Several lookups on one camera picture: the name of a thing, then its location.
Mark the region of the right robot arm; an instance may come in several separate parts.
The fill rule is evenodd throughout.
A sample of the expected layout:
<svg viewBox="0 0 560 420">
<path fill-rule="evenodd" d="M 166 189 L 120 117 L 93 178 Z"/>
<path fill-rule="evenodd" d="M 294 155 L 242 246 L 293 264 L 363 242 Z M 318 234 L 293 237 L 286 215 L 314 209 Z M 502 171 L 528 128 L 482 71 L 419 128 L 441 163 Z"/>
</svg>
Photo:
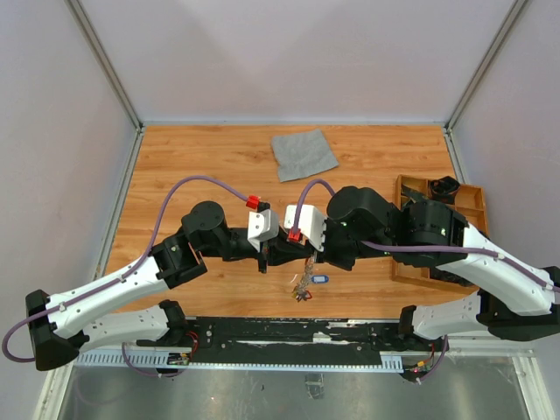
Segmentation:
<svg viewBox="0 0 560 420">
<path fill-rule="evenodd" d="M 477 286 L 459 300 L 403 308 L 396 338 L 405 349 L 455 333 L 525 342 L 559 332 L 559 269 L 522 262 L 447 205 L 425 199 L 399 209 L 371 188 L 347 186 L 326 212 L 326 263 L 350 270 L 358 259 L 389 256 Z"/>
</svg>

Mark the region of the blue key tag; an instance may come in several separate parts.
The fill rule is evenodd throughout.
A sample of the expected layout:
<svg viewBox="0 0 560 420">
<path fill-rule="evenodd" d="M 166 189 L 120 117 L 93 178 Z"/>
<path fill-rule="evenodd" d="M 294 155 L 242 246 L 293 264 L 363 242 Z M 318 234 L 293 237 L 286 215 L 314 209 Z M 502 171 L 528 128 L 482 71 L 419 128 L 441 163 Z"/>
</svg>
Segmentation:
<svg viewBox="0 0 560 420">
<path fill-rule="evenodd" d="M 311 277 L 311 282 L 313 284 L 327 284 L 329 282 L 329 276 L 326 275 L 313 275 Z"/>
</svg>

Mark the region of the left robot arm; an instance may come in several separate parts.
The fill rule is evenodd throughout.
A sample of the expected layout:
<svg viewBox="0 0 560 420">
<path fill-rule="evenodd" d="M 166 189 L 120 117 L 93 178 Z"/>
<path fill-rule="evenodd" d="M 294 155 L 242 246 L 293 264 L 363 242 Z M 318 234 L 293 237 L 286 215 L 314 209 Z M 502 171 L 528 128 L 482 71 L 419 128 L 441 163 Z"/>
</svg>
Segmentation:
<svg viewBox="0 0 560 420">
<path fill-rule="evenodd" d="M 216 202 L 197 204 L 176 234 L 150 245 L 135 261 L 90 284 L 25 299 L 32 362 L 39 371 L 60 368 L 98 347 L 139 343 L 196 347 L 198 331 L 176 301 L 119 312 L 139 298 L 170 291 L 207 273 L 204 257 L 255 260 L 260 272 L 323 251 L 326 218 L 313 206 L 288 206 L 284 220 L 264 204 L 250 205 L 248 225 L 229 227 Z"/>
</svg>

